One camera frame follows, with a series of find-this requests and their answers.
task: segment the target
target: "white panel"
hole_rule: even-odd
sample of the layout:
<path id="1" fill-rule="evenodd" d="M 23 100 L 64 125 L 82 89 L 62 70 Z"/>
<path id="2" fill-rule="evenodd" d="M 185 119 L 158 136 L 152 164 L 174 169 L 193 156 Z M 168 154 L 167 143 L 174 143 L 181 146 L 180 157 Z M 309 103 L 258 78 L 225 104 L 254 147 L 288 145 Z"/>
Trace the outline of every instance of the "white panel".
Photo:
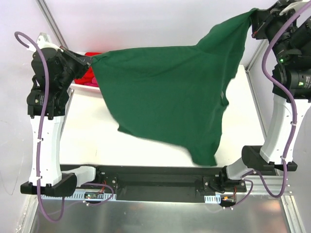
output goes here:
<path id="1" fill-rule="evenodd" d="M 262 145 L 263 136 L 242 65 L 227 89 L 218 166 L 241 157 L 244 145 Z M 76 89 L 60 143 L 61 164 L 196 166 L 185 148 L 117 131 L 100 92 Z"/>
<path id="2" fill-rule="evenodd" d="M 209 30 L 276 0 L 47 0 L 68 47 L 76 51 L 194 45 Z M 249 36 L 241 64 L 258 41 Z"/>
<path id="3" fill-rule="evenodd" d="M 26 103 L 34 75 L 32 53 L 15 40 L 14 32 L 33 39 L 41 31 L 52 32 L 34 0 L 1 1 L 0 9 L 0 232 L 11 233 L 26 200 L 19 186 L 30 175 L 33 144 Z"/>

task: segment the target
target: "green t-shirt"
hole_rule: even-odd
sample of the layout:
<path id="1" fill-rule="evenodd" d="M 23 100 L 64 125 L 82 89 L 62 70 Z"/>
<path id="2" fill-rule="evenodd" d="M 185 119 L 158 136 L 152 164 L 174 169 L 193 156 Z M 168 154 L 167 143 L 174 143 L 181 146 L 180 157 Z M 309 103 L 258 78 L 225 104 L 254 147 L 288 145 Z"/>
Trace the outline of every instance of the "green t-shirt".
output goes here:
<path id="1" fill-rule="evenodd" d="M 195 46 L 95 56 L 91 66 L 118 130 L 183 146 L 194 163 L 215 166 L 229 104 L 225 91 L 237 73 L 254 11 L 214 26 Z"/>

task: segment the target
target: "white surface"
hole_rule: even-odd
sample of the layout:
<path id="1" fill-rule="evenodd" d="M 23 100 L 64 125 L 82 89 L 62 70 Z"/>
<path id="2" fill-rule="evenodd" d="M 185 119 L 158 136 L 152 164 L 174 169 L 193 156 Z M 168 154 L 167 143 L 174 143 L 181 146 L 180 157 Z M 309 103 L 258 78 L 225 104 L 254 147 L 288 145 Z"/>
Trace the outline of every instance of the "white surface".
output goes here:
<path id="1" fill-rule="evenodd" d="M 227 89 L 229 106 L 216 153 L 218 166 L 235 162 L 244 145 L 262 145 L 263 136 L 242 65 Z M 136 138 L 117 131 L 100 93 L 76 89 L 64 127 L 61 164 L 195 166 L 182 147 Z"/>
<path id="2" fill-rule="evenodd" d="M 62 179 L 62 173 L 59 166 L 59 143 L 64 118 L 64 116 L 56 116 L 53 120 L 48 120 L 47 116 L 44 117 L 40 149 L 40 176 L 42 177 L 42 187 L 45 187 L 49 183 L 54 186 Z M 33 128 L 33 166 L 29 182 L 36 185 L 36 152 L 40 116 L 35 116 L 30 120 L 30 123 Z"/>
<path id="3" fill-rule="evenodd" d="M 36 40 L 40 32 L 56 39 L 34 0 L 0 1 L 0 215 L 2 233 L 15 233 L 27 196 L 19 186 L 30 176 L 33 138 L 26 98 L 33 86 L 32 52 L 15 31 Z"/>
<path id="4" fill-rule="evenodd" d="M 194 45 L 216 24 L 276 0 L 46 0 L 72 51 Z M 259 41 L 245 44 L 247 65 Z"/>
<path id="5" fill-rule="evenodd" d="M 296 131 L 292 140 L 292 143 L 287 152 L 285 159 L 286 163 L 293 160 L 293 149 L 295 141 L 308 109 L 311 103 L 308 100 L 295 100 L 297 107 L 297 124 Z M 293 120 L 293 111 L 290 103 L 286 102 L 285 98 L 274 95 L 274 107 L 271 119 L 271 125 L 268 131 L 266 142 L 263 144 L 260 154 L 263 159 L 269 163 L 274 162 L 275 164 L 282 164 L 281 156 L 290 135 Z"/>

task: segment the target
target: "red fabric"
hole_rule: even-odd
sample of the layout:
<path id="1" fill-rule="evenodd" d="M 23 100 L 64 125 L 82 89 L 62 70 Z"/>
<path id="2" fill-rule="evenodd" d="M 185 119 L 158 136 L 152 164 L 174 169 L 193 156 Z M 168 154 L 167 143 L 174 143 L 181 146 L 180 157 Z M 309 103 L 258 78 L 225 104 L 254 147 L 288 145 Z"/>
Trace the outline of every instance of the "red fabric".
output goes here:
<path id="1" fill-rule="evenodd" d="M 86 56 L 94 56 L 101 54 L 101 52 L 87 52 L 85 55 Z M 95 86 L 98 87 L 97 81 L 95 79 L 94 73 L 92 68 L 90 67 L 86 74 L 81 78 L 81 79 L 75 79 L 74 82 L 76 84 L 80 85 L 87 85 L 87 86 Z"/>

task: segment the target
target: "metal plate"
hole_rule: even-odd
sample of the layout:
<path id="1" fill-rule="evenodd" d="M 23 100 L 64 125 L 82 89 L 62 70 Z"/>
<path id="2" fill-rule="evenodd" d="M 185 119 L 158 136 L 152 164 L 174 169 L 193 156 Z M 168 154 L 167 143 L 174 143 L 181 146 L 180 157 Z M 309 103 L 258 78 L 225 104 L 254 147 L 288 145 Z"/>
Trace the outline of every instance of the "metal plate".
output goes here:
<path id="1" fill-rule="evenodd" d="M 281 200 L 250 196 L 233 210 L 217 204 L 109 201 L 101 206 L 71 205 L 57 224 L 36 214 L 31 232 L 36 233 L 286 233 Z M 44 200 L 48 213 L 60 209 L 60 201 Z"/>

